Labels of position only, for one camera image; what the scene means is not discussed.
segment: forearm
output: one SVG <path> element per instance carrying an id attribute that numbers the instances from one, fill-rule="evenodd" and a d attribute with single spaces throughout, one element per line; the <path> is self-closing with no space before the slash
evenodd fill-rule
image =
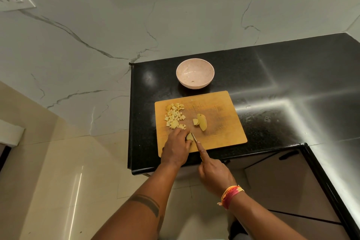
<path id="1" fill-rule="evenodd" d="M 232 198 L 229 210 L 248 230 L 254 240 L 305 240 L 303 236 L 254 201 L 245 192 L 240 192 Z"/>
<path id="2" fill-rule="evenodd" d="M 93 239 L 157 239 L 179 167 L 160 164 Z"/>

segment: kitchen counter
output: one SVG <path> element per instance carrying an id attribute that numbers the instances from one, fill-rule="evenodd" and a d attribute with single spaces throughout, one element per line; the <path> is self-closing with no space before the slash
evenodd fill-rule
<path id="1" fill-rule="evenodd" d="M 175 70 L 195 57 L 215 76 L 190 90 Z M 347 142 L 360 141 L 359 57 L 360 43 L 341 33 L 132 64 L 128 168 L 140 174 L 160 164 L 156 101 L 227 90 L 248 142 L 209 155 L 227 160 L 307 143 L 359 226 L 360 153 Z M 200 161 L 191 153 L 185 166 Z"/>

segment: cabinet handle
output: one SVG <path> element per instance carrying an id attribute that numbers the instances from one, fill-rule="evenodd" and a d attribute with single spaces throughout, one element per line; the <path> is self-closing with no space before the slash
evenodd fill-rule
<path id="1" fill-rule="evenodd" d="M 288 152 L 285 155 L 279 157 L 279 161 L 284 161 L 284 160 L 290 158 L 291 156 L 295 156 L 295 155 L 298 155 L 298 154 L 299 154 L 299 151 L 297 151 L 297 150 Z"/>

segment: pink bowl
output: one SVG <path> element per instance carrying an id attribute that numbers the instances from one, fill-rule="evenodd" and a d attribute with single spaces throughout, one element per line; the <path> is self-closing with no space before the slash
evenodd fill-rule
<path id="1" fill-rule="evenodd" d="M 214 67 L 203 59 L 185 60 L 176 69 L 179 82 L 187 88 L 200 89 L 207 86 L 214 78 Z"/>

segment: tattoo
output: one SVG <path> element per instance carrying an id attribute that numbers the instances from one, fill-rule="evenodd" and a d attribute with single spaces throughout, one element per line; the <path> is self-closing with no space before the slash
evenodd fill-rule
<path id="1" fill-rule="evenodd" d="M 156 218 L 159 216 L 160 206 L 151 197 L 148 197 L 146 195 L 133 195 L 132 197 L 129 198 L 129 201 L 140 202 L 140 203 L 144 204 L 145 206 L 147 206 L 154 213 Z"/>
<path id="2" fill-rule="evenodd" d="M 161 230 L 161 226 L 162 226 L 162 223 L 164 221 L 164 216 L 163 215 L 160 215 L 160 219 L 159 219 L 159 224 L 158 224 L 158 234 L 160 233 L 160 230 Z"/>

